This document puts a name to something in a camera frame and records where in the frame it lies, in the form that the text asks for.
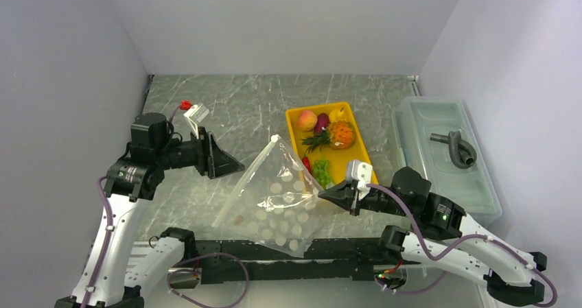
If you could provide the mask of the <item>orange toy pineapple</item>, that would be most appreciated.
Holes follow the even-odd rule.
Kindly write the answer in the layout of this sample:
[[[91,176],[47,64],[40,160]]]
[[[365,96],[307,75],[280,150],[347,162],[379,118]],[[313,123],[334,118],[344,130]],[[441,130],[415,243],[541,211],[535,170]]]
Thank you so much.
[[[312,134],[301,140],[307,152],[316,149],[329,148],[332,150],[345,150],[356,141],[356,129],[348,121],[330,123],[327,129],[320,134]]]

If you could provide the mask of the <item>clear dotted zip top bag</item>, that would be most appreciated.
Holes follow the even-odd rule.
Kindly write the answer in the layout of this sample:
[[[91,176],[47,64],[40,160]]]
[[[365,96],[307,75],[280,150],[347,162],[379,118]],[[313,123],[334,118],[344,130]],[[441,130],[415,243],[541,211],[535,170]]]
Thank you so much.
[[[213,222],[214,228],[302,259],[335,208],[322,187],[278,135],[244,172]]]

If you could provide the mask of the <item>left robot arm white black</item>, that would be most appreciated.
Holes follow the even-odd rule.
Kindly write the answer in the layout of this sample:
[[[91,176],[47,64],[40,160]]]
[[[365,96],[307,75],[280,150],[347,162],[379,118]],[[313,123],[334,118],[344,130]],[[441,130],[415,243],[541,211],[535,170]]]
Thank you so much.
[[[124,155],[97,181],[103,212],[82,276],[56,307],[144,307],[171,267],[187,267],[199,257],[194,232],[170,227],[133,269],[127,269],[138,227],[165,172],[185,167],[210,179],[244,170],[204,128],[185,141],[174,136],[165,115],[137,116]]]

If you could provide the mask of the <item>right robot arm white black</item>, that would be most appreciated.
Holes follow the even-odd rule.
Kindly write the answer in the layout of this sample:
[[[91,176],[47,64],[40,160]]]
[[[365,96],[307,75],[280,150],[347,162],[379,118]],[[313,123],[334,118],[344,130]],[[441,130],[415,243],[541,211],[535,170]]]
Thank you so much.
[[[370,168],[356,161],[344,181],[318,196],[353,216],[368,210],[409,219],[408,230],[384,228],[378,243],[381,260],[421,263],[456,274],[514,307],[552,307],[557,302],[557,289],[543,273],[545,254],[508,245],[461,206],[431,192],[430,181],[410,167],[398,170],[388,187],[369,182]]]

